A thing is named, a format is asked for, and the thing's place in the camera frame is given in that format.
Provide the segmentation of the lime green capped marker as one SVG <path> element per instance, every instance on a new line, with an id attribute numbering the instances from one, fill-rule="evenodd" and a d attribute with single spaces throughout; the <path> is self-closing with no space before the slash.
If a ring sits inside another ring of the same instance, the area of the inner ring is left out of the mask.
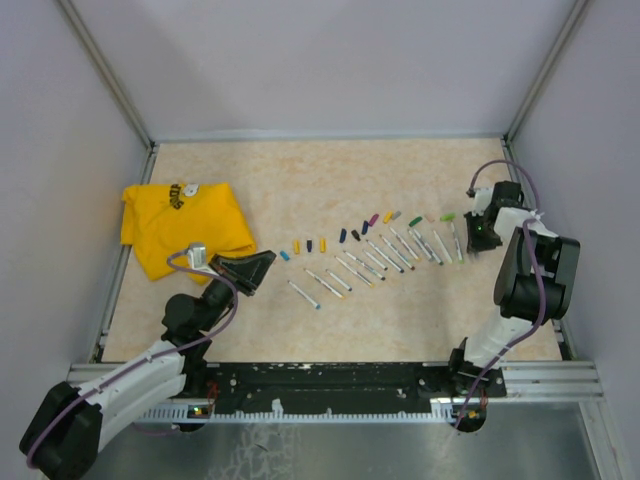
<path id="1" fill-rule="evenodd" d="M 455 245 L 455 249 L 456 249 L 457 261 L 458 261 L 459 264 L 464 264 L 464 256 L 463 256 L 463 252 L 462 252 L 462 248 L 461 248 L 460 238 L 459 238 L 457 229 L 455 227 L 455 223 L 454 223 L 454 221 L 450 221 L 449 224 L 450 224 L 452 236 L 453 236 L 453 239 L 454 239 L 454 245 Z"/>

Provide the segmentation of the pink capped white marker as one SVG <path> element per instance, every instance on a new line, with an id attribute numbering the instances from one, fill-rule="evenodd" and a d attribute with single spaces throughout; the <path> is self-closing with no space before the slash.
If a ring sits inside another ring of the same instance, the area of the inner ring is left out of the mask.
<path id="1" fill-rule="evenodd" d="M 451 255 L 450 255 L 449 251 L 447 250 L 446 245 L 443 242 L 443 240 L 442 240 L 441 236 L 439 235 L 438 231 L 433 229 L 433 235 L 434 235 L 434 237 L 436 239 L 437 244 L 439 245 L 439 248 L 441 249 L 441 251 L 442 251 L 442 253 L 444 255 L 444 258 L 447 260 L 447 262 L 449 264 L 453 264 L 453 259 L 452 259 Z"/>

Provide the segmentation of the dark green capped marker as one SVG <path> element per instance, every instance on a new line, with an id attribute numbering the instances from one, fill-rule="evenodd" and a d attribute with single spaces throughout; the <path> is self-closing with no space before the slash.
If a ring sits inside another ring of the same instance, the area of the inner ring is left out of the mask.
<path id="1" fill-rule="evenodd" d="M 443 261 L 441 260 L 441 258 L 436 254 L 436 252 L 428 244 L 428 242 L 424 239 L 424 237 L 417 230 L 413 230 L 413 232 L 415 233 L 418 242 L 422 246 L 422 249 L 426 252 L 429 258 L 435 261 L 438 265 L 443 265 Z"/>

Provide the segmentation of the dark green marker cap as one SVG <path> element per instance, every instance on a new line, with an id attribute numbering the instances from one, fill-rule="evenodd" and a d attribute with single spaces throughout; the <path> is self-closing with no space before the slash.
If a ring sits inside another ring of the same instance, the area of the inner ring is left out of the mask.
<path id="1" fill-rule="evenodd" d="M 423 220 L 422 216 L 415 217 L 413 220 L 409 222 L 409 227 L 414 227 L 415 225 L 420 223 L 422 220 Z"/>

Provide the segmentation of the yellow capped slim marker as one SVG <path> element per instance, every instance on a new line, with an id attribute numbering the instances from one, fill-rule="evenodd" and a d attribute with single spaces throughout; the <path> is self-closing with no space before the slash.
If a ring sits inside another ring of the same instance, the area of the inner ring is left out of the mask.
<path id="1" fill-rule="evenodd" d="M 389 226 L 389 230 L 395 236 L 395 238 L 402 244 L 404 249 L 409 253 L 409 255 L 416 261 L 421 260 L 420 256 L 412 249 L 409 243 L 400 235 L 393 227 Z"/>

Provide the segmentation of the yellow capped clear pen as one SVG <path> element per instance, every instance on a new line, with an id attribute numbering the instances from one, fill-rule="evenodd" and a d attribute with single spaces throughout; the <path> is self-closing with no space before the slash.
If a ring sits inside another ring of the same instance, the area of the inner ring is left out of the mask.
<path id="1" fill-rule="evenodd" d="M 352 267 L 350 264 L 348 264 L 345 260 L 341 259 L 338 256 L 334 256 L 334 258 L 336 259 L 336 261 L 338 263 L 340 263 L 346 270 L 348 270 L 352 275 L 354 275 L 356 278 L 358 278 L 360 281 L 362 281 L 364 284 L 366 284 L 368 287 L 373 288 L 374 287 L 374 283 L 371 282 L 368 278 L 366 278 L 363 274 L 361 274 L 358 270 L 356 270 L 354 267 Z"/>

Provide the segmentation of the blue eraser-cap white marker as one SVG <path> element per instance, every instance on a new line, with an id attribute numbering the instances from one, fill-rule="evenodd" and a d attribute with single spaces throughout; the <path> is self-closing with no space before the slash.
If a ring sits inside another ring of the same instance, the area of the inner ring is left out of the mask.
<path id="1" fill-rule="evenodd" d="M 340 276 L 338 276 L 336 273 L 334 273 L 330 269 L 325 269 L 325 272 L 331 278 L 333 278 L 339 285 L 341 285 L 344 289 L 346 289 L 349 292 L 353 291 L 352 287 L 345 280 L 343 280 Z"/>

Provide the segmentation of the magenta capped white marker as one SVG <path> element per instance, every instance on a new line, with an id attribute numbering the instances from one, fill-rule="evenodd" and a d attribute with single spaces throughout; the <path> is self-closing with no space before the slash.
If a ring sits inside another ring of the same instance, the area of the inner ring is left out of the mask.
<path id="1" fill-rule="evenodd" d="M 389 239 L 387 239 L 382 234 L 379 234 L 379 237 L 409 270 L 415 270 L 415 266 L 406 258 L 405 255 L 400 252 L 400 250 Z"/>

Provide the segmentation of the navy capped white marker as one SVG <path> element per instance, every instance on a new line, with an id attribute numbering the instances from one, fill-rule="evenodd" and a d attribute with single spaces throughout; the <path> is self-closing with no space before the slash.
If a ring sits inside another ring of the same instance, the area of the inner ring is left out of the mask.
<path id="1" fill-rule="evenodd" d="M 399 273 L 404 273 L 404 269 L 391 257 L 389 257 L 383 250 L 381 250 L 378 246 L 376 246 L 371 240 L 366 240 L 366 243 L 386 262 L 388 262 L 394 269 L 396 269 Z"/>

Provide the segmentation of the dark blue capped marker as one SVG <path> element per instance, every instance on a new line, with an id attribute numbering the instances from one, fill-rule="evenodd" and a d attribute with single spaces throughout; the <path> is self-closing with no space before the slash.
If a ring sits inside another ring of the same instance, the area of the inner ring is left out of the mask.
<path id="1" fill-rule="evenodd" d="M 343 253 L 349 257 L 351 260 L 353 260 L 354 262 L 356 262 L 358 265 L 360 265 L 361 267 L 363 267 L 364 269 L 366 269 L 368 272 L 372 273 L 373 275 L 375 275 L 378 279 L 385 281 L 386 277 L 380 273 L 378 270 L 376 270 L 374 267 L 370 266 L 369 264 L 367 264 L 365 261 L 361 260 L 359 257 L 355 256 L 354 254 L 343 250 Z"/>

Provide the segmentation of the black eraser-cap white marker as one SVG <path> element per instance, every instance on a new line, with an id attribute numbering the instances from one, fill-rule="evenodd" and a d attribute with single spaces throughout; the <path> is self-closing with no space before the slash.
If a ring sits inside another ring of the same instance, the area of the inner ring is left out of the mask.
<path id="1" fill-rule="evenodd" d="M 380 261 L 373 253 L 371 253 L 370 251 L 363 249 L 363 253 L 371 260 L 373 261 L 377 266 L 379 266 L 383 271 L 387 271 L 388 267 L 382 262 Z"/>

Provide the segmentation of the yellow t-shirt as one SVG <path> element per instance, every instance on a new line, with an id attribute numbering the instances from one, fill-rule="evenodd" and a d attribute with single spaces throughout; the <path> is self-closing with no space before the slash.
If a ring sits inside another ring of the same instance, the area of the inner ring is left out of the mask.
<path id="1" fill-rule="evenodd" d="M 151 281 L 174 272 L 167 258 L 194 242 L 207 258 L 257 252 L 248 221 L 227 183 L 132 185 L 122 194 L 121 243 L 132 247 Z"/>

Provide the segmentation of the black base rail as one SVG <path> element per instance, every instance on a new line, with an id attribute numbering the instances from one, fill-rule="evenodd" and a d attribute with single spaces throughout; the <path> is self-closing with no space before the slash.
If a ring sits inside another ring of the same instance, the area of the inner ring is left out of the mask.
<path id="1" fill-rule="evenodd" d="M 467 378 L 449 362 L 219 363 L 186 383 L 176 400 L 202 400 L 218 415 L 258 414 L 279 401 L 288 415 L 429 413 L 437 398 L 506 395 L 494 368 Z"/>

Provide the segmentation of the corner aluminium post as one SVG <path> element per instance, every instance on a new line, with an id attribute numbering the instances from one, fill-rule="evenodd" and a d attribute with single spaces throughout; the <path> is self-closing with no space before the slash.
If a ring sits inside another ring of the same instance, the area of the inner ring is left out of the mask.
<path id="1" fill-rule="evenodd" d="M 72 34 L 77 38 L 81 48 L 84 50 L 100 81 L 115 102 L 121 115 L 142 144 L 148 150 L 151 150 L 155 142 L 151 138 L 141 114 L 125 91 L 124 85 L 118 79 L 115 70 L 110 65 L 106 55 L 90 32 L 78 8 L 73 1 L 69 0 L 55 0 L 54 4 L 69 26 Z"/>
<path id="2" fill-rule="evenodd" d="M 511 147 L 514 144 L 517 136 L 541 98 L 541 95 L 544 93 L 566 49 L 583 23 L 584 17 L 591 7 L 591 4 L 592 1 L 590 0 L 577 0 L 573 2 L 561 29 L 551 44 L 544 61 L 527 90 L 514 119 L 503 135 L 502 140 L 506 147 Z"/>

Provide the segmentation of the left corner aluminium post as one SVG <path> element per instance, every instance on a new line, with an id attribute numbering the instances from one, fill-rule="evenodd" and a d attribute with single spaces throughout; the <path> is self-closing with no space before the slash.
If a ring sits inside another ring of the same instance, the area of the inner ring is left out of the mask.
<path id="1" fill-rule="evenodd" d="M 77 38 L 81 48 L 84 50 L 100 81 L 115 102 L 121 115 L 142 144 L 148 150 L 151 150 L 155 142 L 151 138 L 141 114 L 125 91 L 124 85 L 118 79 L 115 70 L 110 65 L 106 55 L 90 32 L 78 8 L 73 1 L 69 0 L 55 0 L 54 4 L 69 26 L 72 34 Z"/>

